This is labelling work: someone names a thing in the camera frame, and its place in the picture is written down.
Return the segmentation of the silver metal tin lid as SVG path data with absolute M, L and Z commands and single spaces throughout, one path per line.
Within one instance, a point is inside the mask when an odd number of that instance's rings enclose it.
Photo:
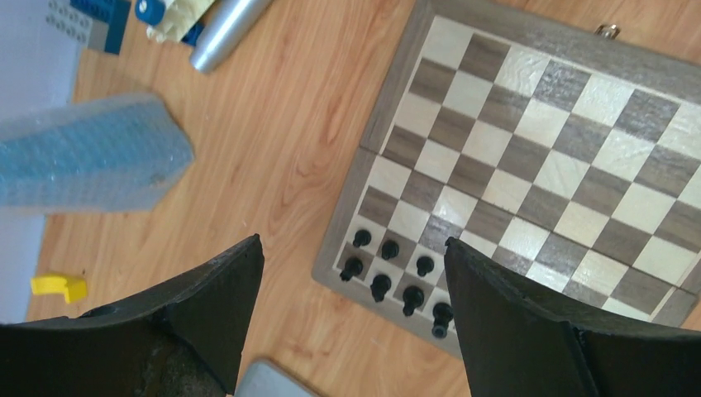
M 267 359 L 251 362 L 237 383 L 235 397 L 313 397 L 317 393 Z

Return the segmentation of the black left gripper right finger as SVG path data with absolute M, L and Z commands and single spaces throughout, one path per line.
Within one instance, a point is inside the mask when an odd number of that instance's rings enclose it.
M 472 395 L 699 395 L 699 332 L 581 303 L 454 237 L 444 263 Z

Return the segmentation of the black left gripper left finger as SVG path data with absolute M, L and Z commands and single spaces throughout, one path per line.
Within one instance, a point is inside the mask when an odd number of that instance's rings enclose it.
M 1 327 L 4 396 L 225 396 L 265 257 L 252 235 L 211 260 L 77 317 Z

